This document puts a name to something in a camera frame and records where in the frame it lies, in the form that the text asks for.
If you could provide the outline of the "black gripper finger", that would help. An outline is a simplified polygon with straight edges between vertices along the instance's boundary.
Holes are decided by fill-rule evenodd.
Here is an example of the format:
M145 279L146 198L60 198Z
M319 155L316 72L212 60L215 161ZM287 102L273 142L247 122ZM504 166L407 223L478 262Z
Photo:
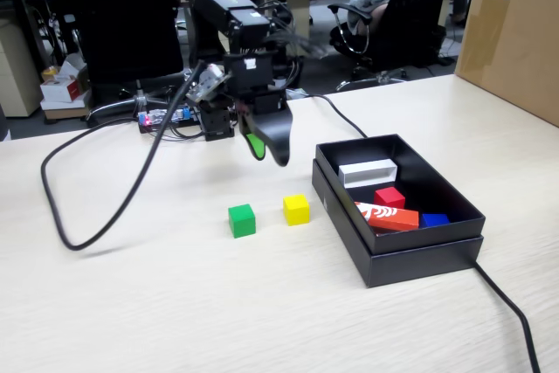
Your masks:
M245 139L252 156L256 160L263 160L266 157L266 144L260 138L261 129L254 120L252 114L238 113L239 132Z
M290 159L290 133L293 115L289 106L269 114L252 115L252 134L271 152L281 167Z

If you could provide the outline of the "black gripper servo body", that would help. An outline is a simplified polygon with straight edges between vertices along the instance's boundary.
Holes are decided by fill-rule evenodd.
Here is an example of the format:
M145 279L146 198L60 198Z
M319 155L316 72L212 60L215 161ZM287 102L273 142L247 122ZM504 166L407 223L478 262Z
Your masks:
M263 90L242 93L235 99L239 118L248 115L285 114L288 112L284 90Z

